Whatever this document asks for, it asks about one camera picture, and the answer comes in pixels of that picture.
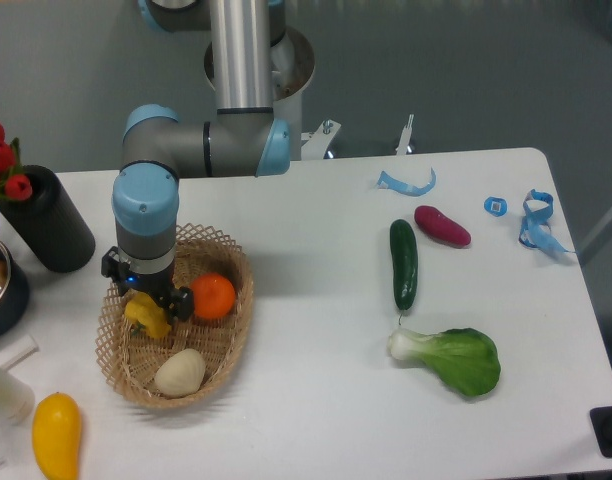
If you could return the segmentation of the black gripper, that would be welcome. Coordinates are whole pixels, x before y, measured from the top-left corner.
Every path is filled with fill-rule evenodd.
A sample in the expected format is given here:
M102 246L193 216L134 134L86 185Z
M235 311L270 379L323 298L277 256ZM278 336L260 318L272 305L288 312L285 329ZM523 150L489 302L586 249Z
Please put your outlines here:
M175 248L154 259L132 257L117 246L101 260L101 274L117 287L119 298L131 289L148 294L167 314L168 320L189 320L194 314L193 292L173 285Z

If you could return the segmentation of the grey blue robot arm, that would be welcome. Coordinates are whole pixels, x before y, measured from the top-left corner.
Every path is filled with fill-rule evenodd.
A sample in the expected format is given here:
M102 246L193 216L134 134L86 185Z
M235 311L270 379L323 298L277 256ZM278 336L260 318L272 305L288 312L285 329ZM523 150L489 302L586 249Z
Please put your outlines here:
M122 140L112 210L117 244L101 273L121 294L147 294L170 320L187 320L193 294L173 283L179 182L266 176L290 166L290 133L273 109L271 49L285 36L281 1L141 1L142 17L164 32L211 33L216 118L179 121L157 104L136 108Z

